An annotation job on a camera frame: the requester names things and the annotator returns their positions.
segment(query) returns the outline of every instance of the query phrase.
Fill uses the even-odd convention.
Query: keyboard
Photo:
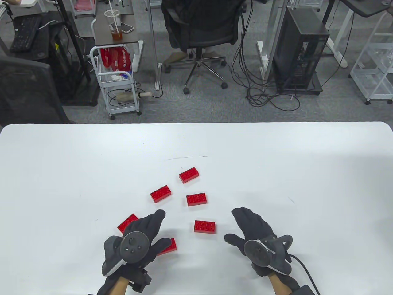
[[[15,38],[9,49],[10,52],[26,52],[31,49],[37,29],[41,23],[40,15],[27,15],[14,23]]]

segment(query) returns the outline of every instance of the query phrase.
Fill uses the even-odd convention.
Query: smartphone
[[[130,26],[130,25],[128,25],[128,24],[121,23],[121,31],[122,31],[124,34],[130,33],[130,32],[132,32],[133,30],[134,30],[134,27],[132,27],[132,26]]]

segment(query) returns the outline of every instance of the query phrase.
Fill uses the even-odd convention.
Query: black mesh chair
[[[202,57],[202,49],[206,47],[230,43],[234,45],[238,38],[238,23],[242,13],[244,0],[194,0],[197,5],[191,5],[193,11],[188,11],[187,21],[181,18],[176,9],[165,7],[165,2],[161,5],[164,14],[165,26],[169,33],[169,40],[173,48],[179,48],[183,52],[191,49],[189,57],[191,60],[170,63],[166,65],[165,72],[169,73],[172,66],[194,64],[187,81],[184,83],[184,94],[189,94],[187,84],[190,81],[194,70],[198,66],[203,66],[211,73],[220,78],[223,82],[221,88],[228,87],[225,79],[212,69],[206,62],[222,61],[225,66],[225,56]]]
[[[50,66],[0,55],[0,125],[69,123]]]

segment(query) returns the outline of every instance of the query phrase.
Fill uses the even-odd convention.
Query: gloved hand
[[[144,233],[147,238],[149,239],[150,243],[158,234],[160,230],[161,223],[165,218],[165,211],[162,209],[157,210],[154,214],[150,214],[144,218],[140,218],[131,222],[123,233],[123,237],[131,232],[142,232]],[[122,237],[117,237],[114,242],[114,247],[117,246],[122,241]],[[150,262],[153,262],[156,256],[162,252],[164,249],[171,245],[171,239],[169,238],[162,238],[159,239],[154,245],[149,247],[149,250],[145,257],[142,260],[134,263],[134,264],[125,264],[119,267],[113,274],[108,276],[105,280],[104,285],[98,290],[97,295],[108,295],[110,290],[113,288],[115,283],[120,277],[123,277],[127,280],[133,280],[133,276],[136,273],[136,270],[140,270],[138,273],[141,272]]]
[[[240,238],[235,234],[226,234],[224,236],[224,239],[227,243],[238,247],[243,255],[246,255],[244,253],[244,244],[246,243],[246,241],[248,240],[263,241],[265,240],[265,238],[268,237],[277,238],[277,236],[273,233],[273,230],[270,227],[270,225],[268,225],[267,222],[261,218],[261,216],[252,212],[250,209],[244,207],[235,208],[232,210],[232,215],[235,217],[237,225],[242,230],[244,234],[244,239]],[[285,251],[285,259],[288,262],[292,262],[291,257],[286,251]],[[255,270],[255,272],[261,277],[267,276],[272,272],[274,272],[270,268],[260,267],[254,263],[252,264],[252,267]]]

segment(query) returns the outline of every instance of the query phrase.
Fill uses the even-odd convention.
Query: red lego brick
[[[125,221],[121,223],[121,225],[118,226],[119,231],[121,233],[124,233],[125,228],[134,220],[138,220],[138,217],[135,216],[135,214],[131,214],[130,217],[128,217]]]
[[[199,176],[199,172],[195,169],[195,167],[192,167],[191,169],[188,169],[187,171],[179,174],[180,180],[183,183],[186,183],[198,176]]]
[[[215,234],[216,223],[211,221],[196,220],[194,225],[194,232],[201,232],[204,234]]]
[[[153,198],[154,203],[157,203],[162,199],[169,197],[171,194],[172,194],[171,190],[167,185],[165,185],[162,188],[156,190],[155,192],[152,192],[150,195]]]
[[[195,206],[195,205],[202,205],[206,204],[208,201],[206,199],[205,193],[195,194],[195,195],[188,195],[187,196],[187,206]]]
[[[174,241],[174,238],[172,238],[171,241],[172,241],[171,245],[167,249],[164,249],[164,251],[158,253],[158,255],[166,254],[166,253],[177,250],[176,242]]]

